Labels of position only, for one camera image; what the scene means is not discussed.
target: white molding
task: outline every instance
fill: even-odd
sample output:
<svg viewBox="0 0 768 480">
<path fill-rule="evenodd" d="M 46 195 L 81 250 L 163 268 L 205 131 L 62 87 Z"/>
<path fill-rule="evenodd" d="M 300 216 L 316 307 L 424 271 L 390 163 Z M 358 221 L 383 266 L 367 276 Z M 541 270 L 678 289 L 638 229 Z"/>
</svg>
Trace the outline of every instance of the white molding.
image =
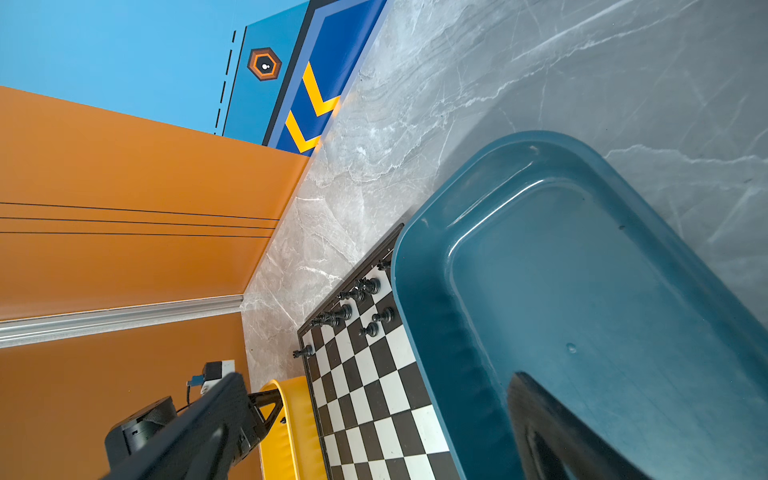
<svg viewBox="0 0 768 480">
<path fill-rule="evenodd" d="M 0 348 L 240 311 L 242 295 L 126 306 L 0 322 Z"/>
</svg>

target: yellow chevron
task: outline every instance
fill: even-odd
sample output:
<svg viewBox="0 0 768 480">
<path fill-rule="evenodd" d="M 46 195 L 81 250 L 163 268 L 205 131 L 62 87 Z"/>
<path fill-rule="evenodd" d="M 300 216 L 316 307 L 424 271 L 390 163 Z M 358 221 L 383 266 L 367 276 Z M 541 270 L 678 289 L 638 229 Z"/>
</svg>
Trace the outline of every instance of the yellow chevron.
<svg viewBox="0 0 768 480">
<path fill-rule="evenodd" d="M 339 97 L 323 101 L 323 96 L 320 94 L 320 89 L 317 87 L 317 80 L 315 80 L 315 72 L 312 71 L 312 65 L 310 65 L 309 62 L 306 64 L 303 80 L 306 91 L 310 94 L 310 100 L 315 109 L 315 114 L 318 117 L 332 111 L 336 107 L 336 104 L 339 103 Z"/>
<path fill-rule="evenodd" d="M 299 124 L 296 123 L 296 118 L 293 116 L 292 111 L 288 112 L 286 127 L 288 127 L 290 136 L 293 139 L 293 141 L 296 142 L 296 146 L 299 148 L 299 152 L 301 153 L 304 153 L 316 147 L 317 143 L 320 141 L 319 135 L 317 137 L 310 138 L 309 140 L 304 140 L 304 135 L 301 133 L 301 130 L 299 129 Z"/>
</svg>

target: white square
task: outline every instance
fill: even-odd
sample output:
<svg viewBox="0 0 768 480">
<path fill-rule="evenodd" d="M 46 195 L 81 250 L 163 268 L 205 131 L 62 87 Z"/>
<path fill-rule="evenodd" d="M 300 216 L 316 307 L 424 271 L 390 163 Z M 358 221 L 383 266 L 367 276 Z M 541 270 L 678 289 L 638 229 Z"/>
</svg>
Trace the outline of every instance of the white square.
<svg viewBox="0 0 768 480">
<path fill-rule="evenodd" d="M 317 379 L 312 382 L 312 390 L 315 391 L 315 402 L 317 402 L 317 408 L 325 405 L 326 402 L 326 390 L 323 388 L 323 379 Z"/>
<path fill-rule="evenodd" d="M 331 371 L 331 364 L 328 363 L 328 352 L 326 351 L 325 345 L 321 346 L 317 352 L 315 352 L 315 357 L 317 357 L 317 368 L 320 371 L 320 376 Z"/>
<path fill-rule="evenodd" d="M 349 393 L 349 387 L 346 384 L 346 376 L 344 375 L 343 366 L 339 365 L 335 369 L 331 370 L 331 377 L 333 378 L 333 386 L 336 387 L 336 398 L 340 399 Z"/>
<path fill-rule="evenodd" d="M 397 439 L 397 431 L 395 430 L 395 424 L 392 423 L 392 417 L 377 420 L 373 425 L 376 427 L 376 434 L 382 446 L 384 459 L 401 458 L 402 449 L 400 448 L 400 441 Z"/>
<path fill-rule="evenodd" d="M 339 301 L 339 305 L 349 305 L 352 307 L 352 316 L 346 321 L 347 326 L 360 316 L 360 312 L 357 311 L 357 303 L 355 303 L 355 300 L 341 300 Z"/>
<path fill-rule="evenodd" d="M 344 418 L 341 416 L 341 407 L 339 407 L 339 400 L 333 400 L 328 404 L 328 413 L 331 416 L 331 426 L 334 432 L 341 432 L 344 430 Z"/>
<path fill-rule="evenodd" d="M 311 345 L 313 348 L 315 346 L 314 341 L 312 341 L 312 330 L 307 331 L 307 333 L 304 334 L 304 346 Z"/>
<path fill-rule="evenodd" d="M 336 436 L 328 435 L 323 437 L 326 441 L 326 451 L 328 452 L 328 463 L 332 467 L 341 465 L 341 458 L 339 457 L 339 446 L 336 444 Z"/>
<path fill-rule="evenodd" d="M 360 380 L 362 380 L 363 385 L 368 385 L 379 379 L 371 349 L 361 350 L 355 355 L 355 361 L 357 361 L 357 369 L 360 371 Z"/>
<path fill-rule="evenodd" d="M 435 414 L 435 407 L 427 405 L 413 410 L 411 413 L 413 414 L 413 421 L 416 423 L 416 429 L 419 430 L 419 436 L 422 438 L 424 451 L 427 453 L 447 452 L 448 444 L 442 434 L 440 422 L 438 422 L 437 414 Z"/>
<path fill-rule="evenodd" d="M 411 478 L 418 478 L 419 480 L 435 480 L 435 473 L 432 471 L 432 466 L 429 464 L 427 455 L 406 457 L 406 468 L 408 469 L 408 475 Z"/>
<path fill-rule="evenodd" d="M 344 474 L 344 480 L 357 480 L 357 471 L 354 464 L 341 465 L 341 472 Z"/>
<path fill-rule="evenodd" d="M 330 342 L 331 339 L 335 336 L 335 333 L 333 333 L 333 328 L 328 325 L 321 326 L 320 332 L 323 334 L 323 343 Z"/>
<path fill-rule="evenodd" d="M 389 470 L 387 469 L 384 460 L 368 462 L 368 466 L 371 468 L 371 477 L 373 480 L 391 480 L 389 478 Z"/>
<path fill-rule="evenodd" d="M 347 440 L 349 440 L 349 450 L 352 452 L 352 461 L 355 463 L 364 463 L 368 461 L 366 447 L 362 443 L 362 434 L 360 428 L 355 427 L 346 431 Z"/>
<path fill-rule="evenodd" d="M 346 362 L 355 356 L 352 349 L 352 341 L 349 339 L 349 329 L 344 329 L 336 336 L 336 345 L 339 347 L 339 356 L 342 362 Z"/>
<path fill-rule="evenodd" d="M 390 415 L 411 408 L 410 404 L 408 404 L 406 390 L 402 387 L 402 380 L 400 380 L 400 374 L 397 370 L 383 376 L 380 381 Z"/>
<path fill-rule="evenodd" d="M 365 312 L 360 314 L 360 322 L 362 323 L 362 327 L 367 327 L 370 323 L 373 322 L 373 314 L 378 313 L 379 311 L 376 309 L 376 305 L 372 306 L 371 308 L 367 309 Z M 376 336 L 370 336 L 366 335 L 366 340 L 368 341 L 369 345 L 372 345 L 375 342 L 378 342 L 382 338 L 384 338 L 384 329 L 382 328 L 381 323 L 376 324 L 379 327 L 379 332 L 376 334 Z"/>
<path fill-rule="evenodd" d="M 371 414 L 371 405 L 368 403 L 368 396 L 365 389 L 357 389 L 349 394 L 352 398 L 352 408 L 355 410 L 355 418 L 357 422 L 362 425 L 363 423 L 371 422 L 373 415 Z"/>
<path fill-rule="evenodd" d="M 395 360 L 395 366 L 398 369 L 416 361 L 404 326 L 401 325 L 392 332 L 387 333 L 386 341 L 389 344 L 389 351 L 392 352 L 392 358 Z"/>
<path fill-rule="evenodd" d="M 371 298 L 373 298 L 374 303 L 378 302 L 379 300 L 387 296 L 389 292 L 392 291 L 392 286 L 389 285 L 389 278 L 387 278 L 386 271 L 379 270 L 378 268 L 374 267 L 373 270 L 368 272 L 368 275 L 366 275 L 366 278 L 377 278 L 381 283 L 379 292 L 371 295 Z"/>
</svg>

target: chessboard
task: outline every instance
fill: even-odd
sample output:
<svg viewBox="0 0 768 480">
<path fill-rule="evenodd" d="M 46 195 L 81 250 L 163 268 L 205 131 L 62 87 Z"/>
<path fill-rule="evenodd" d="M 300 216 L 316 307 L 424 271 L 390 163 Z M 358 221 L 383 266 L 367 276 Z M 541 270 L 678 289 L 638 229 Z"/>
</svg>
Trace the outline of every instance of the chessboard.
<svg viewBox="0 0 768 480">
<path fill-rule="evenodd" d="M 389 233 L 299 329 L 302 349 L 313 351 L 303 361 L 329 480 L 459 479 L 392 292 L 389 264 L 401 230 Z M 361 279 L 378 280 L 377 291 L 339 299 Z M 313 326 L 324 313 L 343 310 L 349 318 L 336 326 Z"/>
</svg>

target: black stripe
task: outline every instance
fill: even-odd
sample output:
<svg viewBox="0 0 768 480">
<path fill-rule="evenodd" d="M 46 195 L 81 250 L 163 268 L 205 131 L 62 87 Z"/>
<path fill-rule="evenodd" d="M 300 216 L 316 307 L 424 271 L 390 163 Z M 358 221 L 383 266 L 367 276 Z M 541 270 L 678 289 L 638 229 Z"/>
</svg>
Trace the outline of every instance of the black stripe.
<svg viewBox="0 0 768 480">
<path fill-rule="evenodd" d="M 185 233 L 117 233 L 117 232 L 0 232 L 26 233 L 29 235 L 145 235 L 147 237 L 221 237 L 221 238 L 271 238 L 250 235 L 187 235 Z"/>
<path fill-rule="evenodd" d="M 270 118 L 269 124 L 266 126 L 266 132 L 264 132 L 264 139 L 261 142 L 262 145 L 266 146 L 267 139 L 269 139 L 270 135 L 272 134 L 272 130 L 275 128 L 277 115 L 280 113 L 280 106 L 283 104 L 283 99 L 288 92 L 288 84 L 290 83 L 290 79 L 293 76 L 293 71 L 296 70 L 296 63 L 299 61 L 299 53 L 301 53 L 301 48 L 304 46 L 306 33 L 310 29 L 310 23 L 312 23 L 312 17 L 315 15 L 315 10 L 326 5 L 330 5 L 335 1 L 336 0 L 310 0 L 310 4 L 306 8 L 306 14 L 304 14 L 304 22 L 301 24 L 301 29 L 299 30 L 299 37 L 296 39 L 296 44 L 293 46 L 293 53 L 290 56 L 288 68 L 286 68 L 285 74 L 283 76 L 283 84 L 280 85 L 280 93 L 277 95 L 275 108 L 272 110 L 272 117 Z"/>
<path fill-rule="evenodd" d="M 232 50 L 230 50 L 230 57 L 227 59 L 227 71 L 224 72 L 225 75 L 230 74 L 230 63 L 232 62 Z"/>
<path fill-rule="evenodd" d="M 236 215 L 214 215 L 214 214 L 188 214 L 185 212 L 166 212 L 162 210 L 135 210 L 132 208 L 79 207 L 77 205 L 25 204 L 22 202 L 0 202 L 0 205 L 26 205 L 29 207 L 85 208 L 89 210 L 116 210 L 119 212 L 141 212 L 143 214 L 197 215 L 200 217 L 242 218 L 244 220 L 271 220 L 273 222 L 280 221 L 279 218 L 238 217 Z"/>
<path fill-rule="evenodd" d="M 142 225 L 178 225 L 180 227 L 259 228 L 261 230 L 275 230 L 275 227 L 240 227 L 237 225 L 207 225 L 207 224 L 200 224 L 200 223 L 133 222 L 129 220 L 83 220 L 80 218 L 0 217 L 0 220 L 49 220 L 53 222 L 140 223 Z"/>
<path fill-rule="evenodd" d="M 227 119 L 230 116 L 230 107 L 232 106 L 232 97 L 235 93 L 235 83 L 237 82 L 237 72 L 240 70 L 240 59 L 243 57 L 243 46 L 245 45 L 245 34 L 248 33 L 248 27 L 243 30 L 243 42 L 240 43 L 240 53 L 237 56 L 237 66 L 235 67 L 235 78 L 232 80 L 232 91 L 230 92 L 230 101 L 227 103 L 227 113 L 224 114 L 224 126 L 221 128 L 221 136 L 224 136 L 224 131 L 227 129 Z"/>
</svg>

